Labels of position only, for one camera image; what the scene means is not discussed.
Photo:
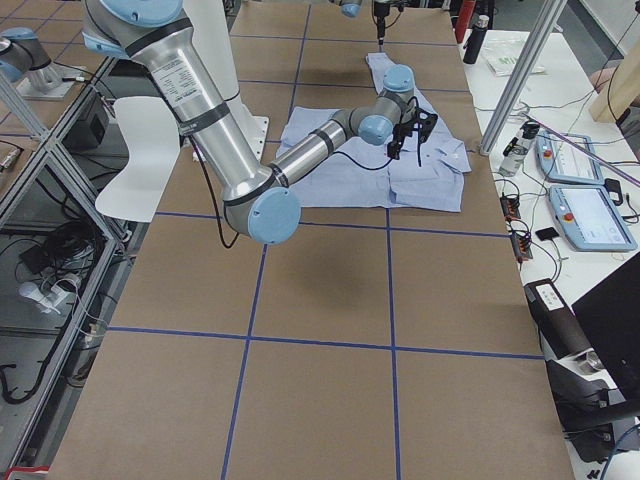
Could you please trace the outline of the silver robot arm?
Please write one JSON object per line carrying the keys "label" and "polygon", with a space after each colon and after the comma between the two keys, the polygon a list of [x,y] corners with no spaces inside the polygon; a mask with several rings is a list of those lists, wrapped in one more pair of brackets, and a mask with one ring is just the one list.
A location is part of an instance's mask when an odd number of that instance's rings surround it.
{"label": "silver robot arm", "polygon": [[[339,0],[334,1],[334,4],[340,7],[340,11],[344,16],[348,18],[356,18],[361,11],[363,1]],[[399,20],[401,14],[405,10],[405,7],[405,1],[383,0],[371,2],[371,15],[376,27],[376,38],[380,50],[382,50],[384,46],[386,31],[394,26]],[[388,22],[387,18],[393,9],[397,10],[396,18],[393,21]]]}
{"label": "silver robot arm", "polygon": [[236,79],[228,25],[218,1],[86,1],[87,48],[144,66],[182,135],[212,166],[223,186],[229,226],[263,244],[281,243],[301,216],[290,186],[349,139],[383,144],[414,122],[414,74],[394,65],[371,106],[339,110],[269,165],[261,164],[216,82]]}

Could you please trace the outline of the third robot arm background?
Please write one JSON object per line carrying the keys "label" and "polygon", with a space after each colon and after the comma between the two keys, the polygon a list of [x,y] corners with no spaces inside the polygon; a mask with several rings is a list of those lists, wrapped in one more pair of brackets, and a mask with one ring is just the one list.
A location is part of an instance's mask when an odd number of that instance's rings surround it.
{"label": "third robot arm background", "polygon": [[1,32],[1,72],[17,84],[22,97],[32,100],[61,100],[73,84],[85,80],[80,71],[55,64],[38,36],[26,27]]}

